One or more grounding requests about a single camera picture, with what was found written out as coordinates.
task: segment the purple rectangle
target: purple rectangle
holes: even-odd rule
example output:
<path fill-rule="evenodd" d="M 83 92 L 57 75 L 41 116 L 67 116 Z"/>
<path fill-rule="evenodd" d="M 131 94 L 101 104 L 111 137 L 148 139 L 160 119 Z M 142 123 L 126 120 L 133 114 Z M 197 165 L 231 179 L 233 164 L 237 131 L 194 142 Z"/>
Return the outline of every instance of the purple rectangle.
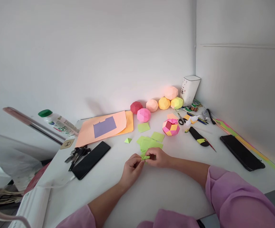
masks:
<path fill-rule="evenodd" d="M 116 128 L 116 124 L 113 117 L 108 117 L 103 122 L 99 122 L 93 125 L 94 127 L 94 136 L 98 138 L 99 136 L 108 133 Z"/>

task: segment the origami ball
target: origami ball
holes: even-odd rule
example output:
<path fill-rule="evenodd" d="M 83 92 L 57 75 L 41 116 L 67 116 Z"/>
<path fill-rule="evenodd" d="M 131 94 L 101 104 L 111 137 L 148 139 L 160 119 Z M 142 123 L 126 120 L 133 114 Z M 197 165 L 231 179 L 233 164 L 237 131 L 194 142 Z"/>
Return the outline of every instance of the origami ball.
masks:
<path fill-rule="evenodd" d="M 137 119 L 141 122 L 148 122 L 150 117 L 151 113 L 148 109 L 140 109 L 137 111 Z"/>
<path fill-rule="evenodd" d="M 130 106 L 130 110 L 131 112 L 133 112 L 134 114 L 137 114 L 137 111 L 140 110 L 141 108 L 143 108 L 142 104 L 138 101 L 135 101 L 131 104 Z"/>
<path fill-rule="evenodd" d="M 165 90 L 165 97 L 169 100 L 172 100 L 178 96 L 178 89 L 174 86 L 171 86 Z"/>
<path fill-rule="evenodd" d="M 178 121 L 176 119 L 168 119 L 163 123 L 163 131 L 166 135 L 176 135 L 180 131 Z"/>
<path fill-rule="evenodd" d="M 170 106 L 170 100 L 168 100 L 166 97 L 162 97 L 160 100 L 159 100 L 159 107 L 160 109 L 167 109 L 169 108 Z"/>
<path fill-rule="evenodd" d="M 156 111 L 158 107 L 159 105 L 156 100 L 151 99 L 146 103 L 146 108 L 151 112 Z"/>
<path fill-rule="evenodd" d="M 182 98 L 176 97 L 171 101 L 171 108 L 173 109 L 179 109 L 183 106 L 184 101 Z"/>

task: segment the smartphone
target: smartphone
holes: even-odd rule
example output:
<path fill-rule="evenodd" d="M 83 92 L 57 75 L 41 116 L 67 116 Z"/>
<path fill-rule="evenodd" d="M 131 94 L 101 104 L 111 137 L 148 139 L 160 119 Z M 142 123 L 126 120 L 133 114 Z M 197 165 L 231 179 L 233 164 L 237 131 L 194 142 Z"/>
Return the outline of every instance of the smartphone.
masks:
<path fill-rule="evenodd" d="M 248 171 L 265 168 L 265 165 L 237 140 L 235 136 L 221 136 L 220 140 Z"/>
<path fill-rule="evenodd" d="M 110 150 L 110 146 L 105 142 L 97 145 L 88 155 L 86 155 L 74 168 L 72 172 L 78 180 L 85 175 L 99 162 L 99 160 Z"/>

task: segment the hand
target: hand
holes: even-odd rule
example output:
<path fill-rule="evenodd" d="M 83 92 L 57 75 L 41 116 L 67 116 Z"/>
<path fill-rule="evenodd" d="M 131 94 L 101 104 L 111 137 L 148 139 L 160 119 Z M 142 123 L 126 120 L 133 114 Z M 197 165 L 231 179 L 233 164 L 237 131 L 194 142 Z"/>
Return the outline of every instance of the hand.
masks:
<path fill-rule="evenodd" d="M 143 169 L 145 161 L 138 154 L 133 154 L 124 166 L 119 185 L 127 191 L 137 180 Z"/>
<path fill-rule="evenodd" d="M 155 167 L 160 167 L 160 168 L 167 168 L 170 166 L 170 162 L 172 157 L 166 154 L 161 148 L 159 147 L 154 147 L 154 148 L 149 148 L 147 150 L 146 156 L 150 156 L 150 159 L 147 159 L 146 162 Z"/>

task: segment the black marker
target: black marker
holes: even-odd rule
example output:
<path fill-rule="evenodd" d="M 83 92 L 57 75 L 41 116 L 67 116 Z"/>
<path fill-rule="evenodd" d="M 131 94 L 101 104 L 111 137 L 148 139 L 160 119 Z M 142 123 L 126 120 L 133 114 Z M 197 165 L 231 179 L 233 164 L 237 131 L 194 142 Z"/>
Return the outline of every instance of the black marker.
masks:
<path fill-rule="evenodd" d="M 211 113 L 210 113 L 209 109 L 206 109 L 206 110 L 207 110 L 207 111 L 208 111 L 208 113 L 209 113 L 209 116 L 210 116 L 211 122 L 212 122 L 213 124 L 216 124 L 216 122 L 213 120 L 213 116 L 211 115 Z"/>

